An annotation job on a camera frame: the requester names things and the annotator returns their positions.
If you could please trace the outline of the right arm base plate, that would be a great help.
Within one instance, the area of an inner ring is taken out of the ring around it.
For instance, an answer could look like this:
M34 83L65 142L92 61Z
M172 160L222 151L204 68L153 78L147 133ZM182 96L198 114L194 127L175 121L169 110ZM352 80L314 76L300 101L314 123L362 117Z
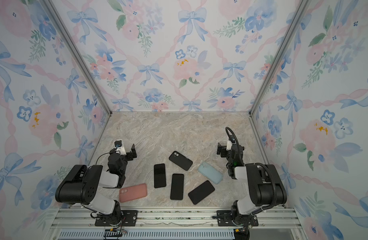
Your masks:
M218 210L216 211L216 216L213 216L212 218L217 220L219 227L252 228L259 226L259 222L256 216L232 213L231 210Z

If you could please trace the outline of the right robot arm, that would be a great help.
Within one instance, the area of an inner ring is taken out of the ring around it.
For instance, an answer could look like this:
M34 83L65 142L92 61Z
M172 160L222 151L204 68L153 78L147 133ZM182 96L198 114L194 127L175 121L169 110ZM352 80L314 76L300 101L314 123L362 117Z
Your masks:
M219 226L256 226L259 213L287 202L287 192L275 166L245 164L242 159L244 149L230 142L225 146L218 143L217 146L217 155L227 159L229 177L233 180L246 180L248 183L247 196L235 201L230 211L217 211L213 218L220 221Z

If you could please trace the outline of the blue phone black screen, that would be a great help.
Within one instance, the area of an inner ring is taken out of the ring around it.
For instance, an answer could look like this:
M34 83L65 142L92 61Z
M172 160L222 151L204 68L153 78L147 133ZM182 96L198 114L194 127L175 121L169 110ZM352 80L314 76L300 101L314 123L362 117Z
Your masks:
M184 198L184 174L173 174L170 199L181 201Z

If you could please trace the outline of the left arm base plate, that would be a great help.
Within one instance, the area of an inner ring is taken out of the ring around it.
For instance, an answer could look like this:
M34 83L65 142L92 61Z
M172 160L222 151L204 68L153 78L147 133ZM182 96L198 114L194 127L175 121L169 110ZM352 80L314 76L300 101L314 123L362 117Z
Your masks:
M134 227L138 218L137 210L122 210L111 215L98 214L95 217L96 227Z

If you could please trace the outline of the black phone case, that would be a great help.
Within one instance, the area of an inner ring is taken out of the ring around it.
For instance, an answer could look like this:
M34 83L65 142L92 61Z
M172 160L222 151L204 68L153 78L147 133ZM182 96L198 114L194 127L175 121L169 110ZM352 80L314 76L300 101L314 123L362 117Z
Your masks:
M169 160L185 171L188 171L193 165L193 162L190 159L188 159L187 157L185 157L184 155L182 155L177 151L174 151L169 156Z

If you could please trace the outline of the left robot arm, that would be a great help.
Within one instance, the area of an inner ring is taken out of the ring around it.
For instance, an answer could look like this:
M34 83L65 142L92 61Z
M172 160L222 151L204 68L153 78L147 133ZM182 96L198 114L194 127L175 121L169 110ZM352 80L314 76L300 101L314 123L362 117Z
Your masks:
M58 186L55 199L69 205L80 204L96 213L97 221L110 226L119 226L125 220L120 203L98 192L98 188L120 189L126 180L129 161L137 158L135 145L127 152L121 140L108 153L108 170L102 165L75 165Z

